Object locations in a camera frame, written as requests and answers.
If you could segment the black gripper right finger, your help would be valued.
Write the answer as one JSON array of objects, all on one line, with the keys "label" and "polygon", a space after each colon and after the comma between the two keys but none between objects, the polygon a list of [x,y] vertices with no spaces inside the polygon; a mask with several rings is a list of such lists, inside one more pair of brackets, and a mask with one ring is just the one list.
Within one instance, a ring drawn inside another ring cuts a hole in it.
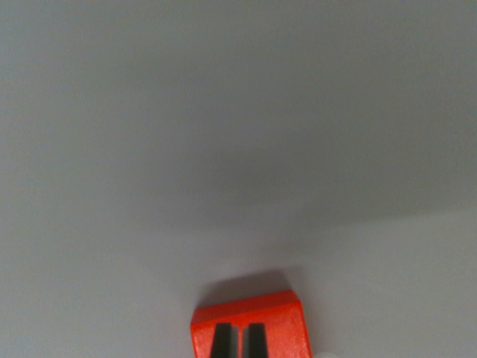
[{"label": "black gripper right finger", "polygon": [[251,323],[242,332],[242,358],[268,358],[268,346],[263,323]]}]

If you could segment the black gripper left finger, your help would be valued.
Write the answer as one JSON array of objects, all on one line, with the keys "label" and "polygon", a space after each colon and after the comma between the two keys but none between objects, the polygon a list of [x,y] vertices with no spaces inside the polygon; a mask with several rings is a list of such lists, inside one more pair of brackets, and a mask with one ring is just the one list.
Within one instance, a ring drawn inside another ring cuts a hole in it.
[{"label": "black gripper left finger", "polygon": [[217,323],[212,339],[210,358],[236,358],[238,331],[231,323]]}]

